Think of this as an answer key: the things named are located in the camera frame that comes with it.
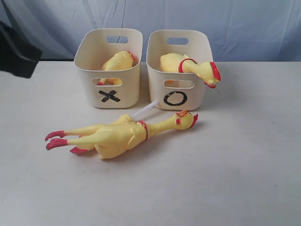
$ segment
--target white plastic stick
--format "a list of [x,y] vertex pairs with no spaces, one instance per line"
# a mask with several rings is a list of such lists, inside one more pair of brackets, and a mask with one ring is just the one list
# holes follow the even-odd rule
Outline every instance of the white plastic stick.
[[137,116],[139,116],[140,114],[143,114],[147,111],[149,111],[151,108],[153,108],[156,104],[158,103],[157,100],[151,102],[149,105],[145,106],[144,108],[140,109],[139,111],[137,111],[135,114],[133,114],[133,116],[131,116],[132,120],[134,121]]

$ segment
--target white plastic bin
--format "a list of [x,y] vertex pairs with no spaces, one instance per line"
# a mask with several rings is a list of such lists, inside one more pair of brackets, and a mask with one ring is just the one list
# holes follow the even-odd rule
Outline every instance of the white plastic bin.
[[[110,39],[127,39],[112,43]],[[101,28],[85,35],[76,53],[74,64],[80,75],[88,102],[96,108],[127,108],[139,100],[140,61],[143,36],[127,28]],[[130,51],[135,61],[133,67],[122,71],[102,71],[102,65],[120,51]],[[119,86],[97,86],[101,78],[118,78]]]
[[[177,41],[185,40],[187,43],[177,43]],[[150,99],[158,101],[156,107],[164,110],[195,110],[199,108],[206,89],[203,80],[192,73],[162,72],[160,57],[167,53],[187,55],[196,60],[198,64],[213,61],[208,38],[205,34],[194,30],[159,30],[150,35],[147,48],[146,63]],[[187,88],[183,88],[183,86],[181,88],[169,87],[165,85],[167,80],[186,81],[186,84],[191,85],[188,85]]]

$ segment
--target red collar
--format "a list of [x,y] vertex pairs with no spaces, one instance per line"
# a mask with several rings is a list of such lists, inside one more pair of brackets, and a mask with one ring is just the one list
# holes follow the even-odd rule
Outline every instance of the red collar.
[[184,71],[183,71],[183,63],[184,63],[185,60],[192,60],[194,63],[197,64],[197,62],[196,62],[194,59],[191,59],[191,58],[184,59],[184,60],[182,60],[182,61],[180,62],[179,69],[178,69],[178,70],[179,70],[179,73],[184,73]]
[[145,138],[145,140],[147,140],[147,139],[149,138],[149,132],[148,132],[148,130],[147,130],[146,123],[143,122],[143,121],[139,121],[139,123],[143,126],[143,128],[144,128],[145,131],[146,131],[146,138]]

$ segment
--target o symbol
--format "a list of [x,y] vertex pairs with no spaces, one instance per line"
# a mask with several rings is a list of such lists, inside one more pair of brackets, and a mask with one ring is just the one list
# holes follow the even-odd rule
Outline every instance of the o symbol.
[[[181,102],[177,103],[177,104],[170,103],[168,101],[168,98],[171,95],[173,95],[174,93],[180,93],[180,94],[182,94],[183,95],[183,100]],[[181,105],[183,105],[183,104],[186,103],[186,101],[187,101],[187,95],[185,93],[181,92],[181,91],[172,91],[172,92],[166,94],[166,96],[164,97],[163,101],[164,101],[165,104],[167,104],[169,106],[181,106]]]

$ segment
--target basket handle hole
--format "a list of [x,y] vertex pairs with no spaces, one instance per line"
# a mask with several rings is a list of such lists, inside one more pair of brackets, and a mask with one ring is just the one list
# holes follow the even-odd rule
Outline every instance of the basket handle hole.
[[169,37],[166,39],[168,45],[187,45],[189,40],[187,38]]
[[93,78],[92,83],[97,87],[122,86],[122,80],[119,78]]
[[108,43],[128,43],[128,38],[126,36],[107,36]]
[[164,86],[173,89],[191,89],[194,87],[194,82],[191,80],[165,80]]

